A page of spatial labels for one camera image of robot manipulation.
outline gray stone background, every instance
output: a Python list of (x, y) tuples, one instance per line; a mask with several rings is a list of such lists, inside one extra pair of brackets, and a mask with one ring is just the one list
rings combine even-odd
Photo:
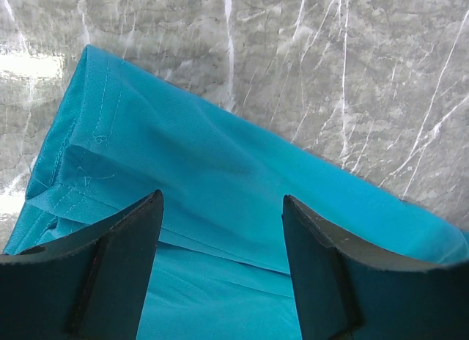
[(92, 43), (468, 227), (469, 0), (0, 0), (0, 248)]

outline blue cloth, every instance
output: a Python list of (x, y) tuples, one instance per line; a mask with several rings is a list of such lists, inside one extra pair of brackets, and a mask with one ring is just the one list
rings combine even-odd
[(286, 194), (399, 254), (469, 257), (464, 234), (444, 220), (92, 46), (5, 251), (62, 237), (155, 189), (165, 197), (162, 243), (139, 339), (300, 339)]

